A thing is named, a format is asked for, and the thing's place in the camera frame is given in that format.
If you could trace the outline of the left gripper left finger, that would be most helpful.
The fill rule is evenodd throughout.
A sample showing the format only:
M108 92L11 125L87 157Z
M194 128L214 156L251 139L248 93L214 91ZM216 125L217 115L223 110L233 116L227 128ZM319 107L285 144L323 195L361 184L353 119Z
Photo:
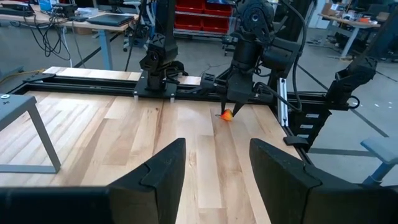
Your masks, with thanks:
M175 223L185 177L186 139L177 138L109 184L113 223Z

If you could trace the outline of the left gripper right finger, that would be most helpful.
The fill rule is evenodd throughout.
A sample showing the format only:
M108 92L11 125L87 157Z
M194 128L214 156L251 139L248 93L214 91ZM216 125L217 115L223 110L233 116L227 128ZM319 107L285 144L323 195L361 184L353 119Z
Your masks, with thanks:
M360 223L358 186L257 138L249 157L272 223Z

